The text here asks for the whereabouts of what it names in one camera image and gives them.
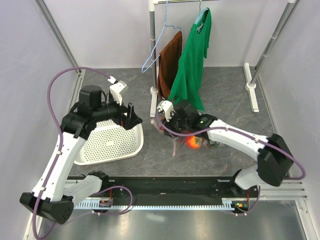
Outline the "red toy tomato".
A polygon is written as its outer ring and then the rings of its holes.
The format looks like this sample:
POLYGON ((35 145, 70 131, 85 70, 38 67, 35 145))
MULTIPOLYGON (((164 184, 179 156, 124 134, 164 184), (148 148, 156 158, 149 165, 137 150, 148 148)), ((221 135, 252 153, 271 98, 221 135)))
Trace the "red toy tomato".
POLYGON ((188 148, 197 150, 202 146, 202 139, 195 135, 187 136, 185 139, 185 144, 188 148))

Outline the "clear zip top bag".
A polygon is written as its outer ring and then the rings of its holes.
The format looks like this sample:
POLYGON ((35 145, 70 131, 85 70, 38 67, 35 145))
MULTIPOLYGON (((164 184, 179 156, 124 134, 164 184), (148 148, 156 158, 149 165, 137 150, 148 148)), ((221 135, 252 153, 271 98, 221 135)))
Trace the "clear zip top bag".
MULTIPOLYGON (((160 132, 161 134, 163 134, 167 137, 170 137, 172 139, 172 144, 173 144, 172 156, 173 157, 175 157, 183 147, 187 147, 185 144, 187 136, 174 136, 174 135, 166 132, 164 130, 164 128, 159 125, 159 122, 155 118, 152 118, 150 120, 150 123, 157 129, 158 132, 160 132)), ((204 138, 201 138, 201 139, 202 139, 202 145, 199 149, 201 149, 201 148, 213 149, 213 148, 217 148, 217 147, 220 147, 223 145, 222 143, 218 143, 213 140, 206 140, 204 138)))

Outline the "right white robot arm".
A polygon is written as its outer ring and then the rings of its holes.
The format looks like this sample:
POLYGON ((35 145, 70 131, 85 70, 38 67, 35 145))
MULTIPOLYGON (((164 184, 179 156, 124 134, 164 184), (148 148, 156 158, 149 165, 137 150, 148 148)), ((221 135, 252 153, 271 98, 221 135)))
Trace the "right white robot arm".
POLYGON ((200 113, 187 100, 176 105, 163 100, 158 104, 157 112, 164 115, 161 122, 166 135, 195 136, 209 142, 222 143, 256 161, 255 165, 240 169, 233 175, 229 191, 235 197, 263 183, 279 187, 293 165, 291 152, 278 134, 267 137, 232 127, 213 115, 200 113))

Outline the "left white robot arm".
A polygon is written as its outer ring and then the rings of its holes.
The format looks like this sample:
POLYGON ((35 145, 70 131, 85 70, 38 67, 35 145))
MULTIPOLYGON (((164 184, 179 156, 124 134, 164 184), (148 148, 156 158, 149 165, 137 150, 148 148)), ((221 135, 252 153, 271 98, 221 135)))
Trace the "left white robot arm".
POLYGON ((101 87, 86 85, 76 102, 58 125, 57 146, 40 180, 31 192, 21 194, 19 202, 34 215, 65 224, 74 207, 91 195, 106 196, 110 191, 108 175, 92 171, 79 183, 65 188, 72 165, 98 122, 113 120, 125 130, 142 123, 134 105, 124 105, 122 93, 127 85, 112 84, 106 94, 101 87))

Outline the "white perforated plastic basket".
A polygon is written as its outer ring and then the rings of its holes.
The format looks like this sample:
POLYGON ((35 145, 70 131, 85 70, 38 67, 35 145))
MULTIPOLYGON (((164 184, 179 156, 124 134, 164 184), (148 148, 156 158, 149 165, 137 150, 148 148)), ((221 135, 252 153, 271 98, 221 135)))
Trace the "white perforated plastic basket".
POLYGON ((112 120, 100 121, 74 163, 79 166, 108 163, 136 156, 144 144, 142 124, 125 130, 112 120))

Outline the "green t-shirt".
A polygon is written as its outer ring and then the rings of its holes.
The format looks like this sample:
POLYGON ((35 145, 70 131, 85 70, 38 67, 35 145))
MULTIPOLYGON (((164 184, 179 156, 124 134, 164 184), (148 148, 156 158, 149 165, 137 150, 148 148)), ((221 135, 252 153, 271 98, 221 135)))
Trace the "green t-shirt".
POLYGON ((199 89, 202 85, 204 59, 208 57, 212 28, 211 10, 203 14, 198 24, 193 24, 184 50, 178 61, 178 70, 174 79, 169 101, 175 104, 188 100, 196 110, 204 111, 199 89))

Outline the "brown hanging cloth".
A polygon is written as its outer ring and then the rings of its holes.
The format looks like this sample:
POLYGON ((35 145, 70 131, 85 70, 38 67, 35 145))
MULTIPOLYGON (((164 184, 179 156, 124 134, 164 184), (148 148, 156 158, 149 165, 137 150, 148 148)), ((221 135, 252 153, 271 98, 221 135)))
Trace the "brown hanging cloth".
POLYGON ((157 88, 158 95, 162 99, 167 99, 171 93, 173 82, 178 72, 182 45, 183 35, 181 31, 178 31, 159 54, 157 88))

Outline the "metal clothes rack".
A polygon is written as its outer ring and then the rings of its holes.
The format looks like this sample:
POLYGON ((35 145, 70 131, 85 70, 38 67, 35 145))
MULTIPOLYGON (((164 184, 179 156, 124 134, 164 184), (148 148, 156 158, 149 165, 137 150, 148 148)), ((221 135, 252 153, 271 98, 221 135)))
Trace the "metal clothes rack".
MULTIPOLYGON (((154 118, 157 113, 157 102, 158 102, 158 73, 159 67, 157 66, 157 59, 159 56, 156 54, 156 47, 161 39, 160 37, 156 37, 156 21, 155 21, 155 6, 162 4, 180 4, 185 3, 184 0, 148 0, 148 11, 149 11, 149 26, 150 26, 150 46, 151 46, 151 54, 143 64, 141 68, 141 72, 145 73, 148 69, 152 69, 153 75, 153 86, 150 88, 151 94, 151 105, 150 105, 150 117, 154 118)), ((251 110, 254 113, 258 113, 259 106, 258 100, 256 96, 256 81, 259 79, 260 72, 263 69, 264 64, 267 62, 269 55, 271 54, 275 43, 281 34, 282 30, 285 28, 286 24, 289 22, 289 19, 294 12, 295 8, 298 6, 298 0, 288 0, 286 6, 281 14, 281 17, 263 50, 256 66, 254 67, 254 74, 251 73, 250 64, 245 62, 243 64, 243 71, 246 80, 245 89, 249 95, 249 102, 251 106, 251 110)))

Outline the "light blue clothes hanger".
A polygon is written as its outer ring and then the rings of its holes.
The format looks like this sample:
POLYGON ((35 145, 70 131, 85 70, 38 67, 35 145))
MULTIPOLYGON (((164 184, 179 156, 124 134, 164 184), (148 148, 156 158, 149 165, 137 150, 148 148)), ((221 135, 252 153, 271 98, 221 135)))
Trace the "light blue clothes hanger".
POLYGON ((200 22, 200 20, 202 19, 204 13, 208 10, 207 7, 202 8, 202 2, 203 2, 203 0, 199 1, 199 6, 198 6, 199 7, 199 12, 198 12, 197 18, 195 19, 195 22, 194 22, 195 24, 198 24, 200 22))

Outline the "aluminium frame post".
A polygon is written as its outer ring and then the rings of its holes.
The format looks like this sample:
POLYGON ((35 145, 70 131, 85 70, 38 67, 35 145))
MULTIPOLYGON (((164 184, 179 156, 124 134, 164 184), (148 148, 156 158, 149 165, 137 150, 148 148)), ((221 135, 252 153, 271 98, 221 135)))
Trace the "aluminium frame post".
POLYGON ((38 9, 40 10, 45 21, 47 22, 49 28, 51 29, 55 39, 57 40, 59 46, 61 47, 62 51, 64 52, 71 66, 78 67, 78 63, 74 55, 72 54, 71 49, 68 46, 46 2, 44 0, 34 0, 34 2, 37 5, 38 9))

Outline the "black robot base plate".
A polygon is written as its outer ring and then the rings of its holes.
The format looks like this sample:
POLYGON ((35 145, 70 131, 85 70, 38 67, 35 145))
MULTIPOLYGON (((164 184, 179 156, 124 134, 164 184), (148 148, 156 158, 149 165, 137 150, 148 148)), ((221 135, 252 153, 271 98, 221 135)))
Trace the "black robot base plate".
POLYGON ((87 199, 113 202, 117 205, 219 205, 223 200, 246 201, 259 195, 259 187, 243 190, 232 184, 231 177, 199 176, 117 176, 103 183, 105 191, 86 196, 87 199))

